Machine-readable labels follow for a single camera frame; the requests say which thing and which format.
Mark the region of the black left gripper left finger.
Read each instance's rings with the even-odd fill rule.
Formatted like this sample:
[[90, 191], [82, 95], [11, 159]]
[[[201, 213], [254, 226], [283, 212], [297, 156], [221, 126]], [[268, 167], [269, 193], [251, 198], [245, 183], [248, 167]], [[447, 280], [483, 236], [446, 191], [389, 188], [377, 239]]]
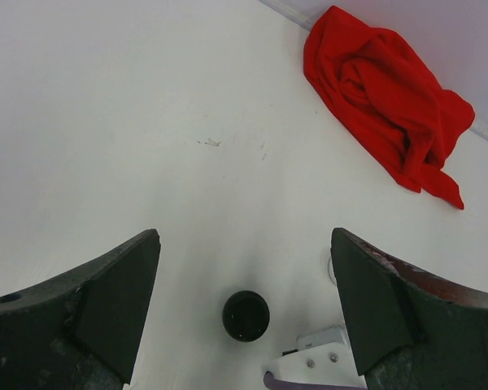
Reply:
[[0, 297], [0, 389], [129, 384], [155, 285], [154, 229], [32, 287]]

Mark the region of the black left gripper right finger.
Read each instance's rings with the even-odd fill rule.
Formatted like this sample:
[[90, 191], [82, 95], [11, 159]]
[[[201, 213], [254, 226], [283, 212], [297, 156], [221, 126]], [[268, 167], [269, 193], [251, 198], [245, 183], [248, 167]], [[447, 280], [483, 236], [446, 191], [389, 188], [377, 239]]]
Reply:
[[488, 389], [488, 292], [393, 257], [342, 227], [333, 273], [370, 389]]

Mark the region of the white arm base bracket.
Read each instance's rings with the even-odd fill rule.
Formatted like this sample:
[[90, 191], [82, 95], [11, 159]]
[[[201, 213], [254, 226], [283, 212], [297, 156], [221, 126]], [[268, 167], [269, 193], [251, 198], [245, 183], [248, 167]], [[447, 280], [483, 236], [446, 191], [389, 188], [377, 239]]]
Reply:
[[365, 389], [346, 328], [334, 325], [302, 334], [297, 348], [263, 367], [268, 389]]

